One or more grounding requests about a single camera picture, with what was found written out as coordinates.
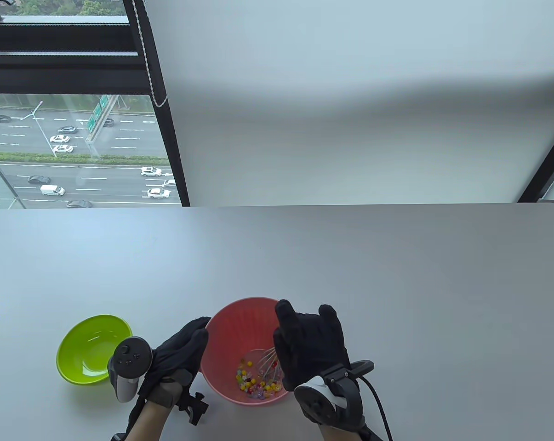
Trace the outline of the person's right hand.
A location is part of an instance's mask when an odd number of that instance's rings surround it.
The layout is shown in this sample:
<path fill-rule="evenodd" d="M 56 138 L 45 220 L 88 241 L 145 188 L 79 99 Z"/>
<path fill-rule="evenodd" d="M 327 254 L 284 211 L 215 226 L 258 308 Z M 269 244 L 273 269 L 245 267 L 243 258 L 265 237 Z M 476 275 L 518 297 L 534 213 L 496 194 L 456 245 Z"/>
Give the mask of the person's right hand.
<path fill-rule="evenodd" d="M 341 323 L 334 307 L 322 304 L 317 314 L 299 313 L 288 300 L 275 305 L 279 321 L 274 348 L 286 391 L 294 391 L 321 372 L 343 365 L 350 369 Z"/>

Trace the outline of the person's left hand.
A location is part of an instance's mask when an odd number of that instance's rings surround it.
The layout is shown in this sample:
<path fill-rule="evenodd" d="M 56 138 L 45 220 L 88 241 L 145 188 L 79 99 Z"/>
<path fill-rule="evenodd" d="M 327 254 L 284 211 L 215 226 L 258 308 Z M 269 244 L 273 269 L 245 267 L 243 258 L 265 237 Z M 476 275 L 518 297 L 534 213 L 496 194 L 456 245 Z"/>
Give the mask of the person's left hand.
<path fill-rule="evenodd" d="M 154 350 L 134 409 L 141 411 L 147 402 L 166 409 L 178 406 L 179 410 L 191 405 L 190 387 L 209 341 L 206 329 L 209 321 L 210 317 L 199 317 L 188 322 Z"/>

